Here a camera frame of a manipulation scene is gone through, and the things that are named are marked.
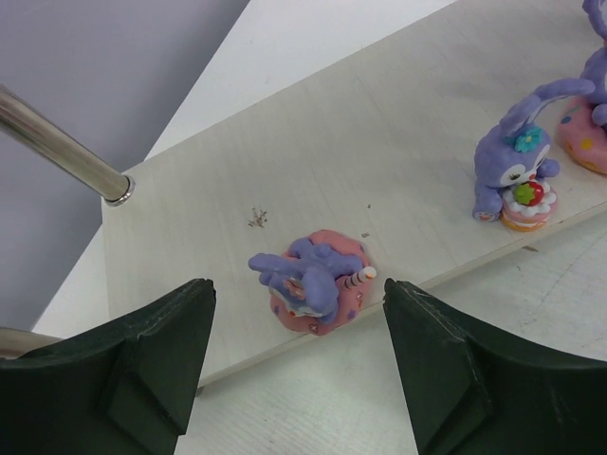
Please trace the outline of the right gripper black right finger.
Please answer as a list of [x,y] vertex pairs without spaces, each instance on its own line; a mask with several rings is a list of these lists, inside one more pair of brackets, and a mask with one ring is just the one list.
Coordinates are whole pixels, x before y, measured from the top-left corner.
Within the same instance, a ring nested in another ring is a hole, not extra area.
[[605,453],[604,361],[515,336],[410,282],[384,291],[419,453]]

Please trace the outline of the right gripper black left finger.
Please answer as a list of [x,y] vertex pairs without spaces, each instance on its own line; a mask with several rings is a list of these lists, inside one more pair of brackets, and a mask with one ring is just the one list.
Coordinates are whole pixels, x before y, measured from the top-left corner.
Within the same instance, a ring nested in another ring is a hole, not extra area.
[[172,454],[216,304],[193,279],[138,310],[1,362],[4,454]]

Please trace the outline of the purple bunny with pink base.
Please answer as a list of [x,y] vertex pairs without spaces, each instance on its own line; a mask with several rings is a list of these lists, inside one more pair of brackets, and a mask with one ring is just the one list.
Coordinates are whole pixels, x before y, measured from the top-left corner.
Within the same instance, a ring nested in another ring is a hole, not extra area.
[[479,140],[474,153],[474,219],[500,221],[520,232],[546,225],[558,208],[558,195],[547,180],[557,176],[561,166],[548,156],[552,138],[535,119],[551,102],[594,89],[592,82],[575,78],[541,85],[511,106]]

